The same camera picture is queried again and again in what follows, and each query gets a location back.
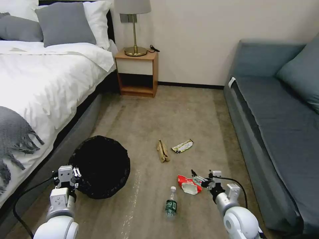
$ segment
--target white pillow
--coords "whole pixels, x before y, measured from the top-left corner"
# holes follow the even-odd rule
[[[96,39],[96,45],[105,50],[110,47],[106,14],[110,10],[111,4],[108,1],[83,3],[85,16]]]
[[[39,0],[0,0],[0,12],[8,12],[11,16],[37,21],[34,8]]]

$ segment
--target wooden nightstand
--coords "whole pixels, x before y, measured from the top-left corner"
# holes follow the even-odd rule
[[[127,56],[124,49],[115,56],[121,95],[155,97],[159,75],[159,56]]]

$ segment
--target tag on sofa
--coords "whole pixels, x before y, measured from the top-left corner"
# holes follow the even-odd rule
[[[235,80],[236,80],[235,77],[232,77],[232,78],[230,79],[230,81],[228,82],[228,87],[229,87],[229,88],[232,87],[232,84],[234,83]]]

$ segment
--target brass lamp base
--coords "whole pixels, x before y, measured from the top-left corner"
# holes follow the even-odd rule
[[[147,50],[139,46],[132,46],[132,47],[125,48],[124,52],[125,52],[125,55],[128,55],[128,56],[143,56],[147,54]]]

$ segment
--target headboard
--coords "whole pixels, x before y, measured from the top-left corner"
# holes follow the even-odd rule
[[[69,0],[39,0],[39,6],[42,5],[50,5],[56,2],[93,2],[93,1],[69,1]],[[114,28],[113,28],[113,21],[112,21],[112,15],[111,15],[111,11],[108,11],[108,13],[106,14],[106,18],[107,18],[107,35],[109,37],[109,39],[112,39],[115,42],[115,37],[114,37]]]

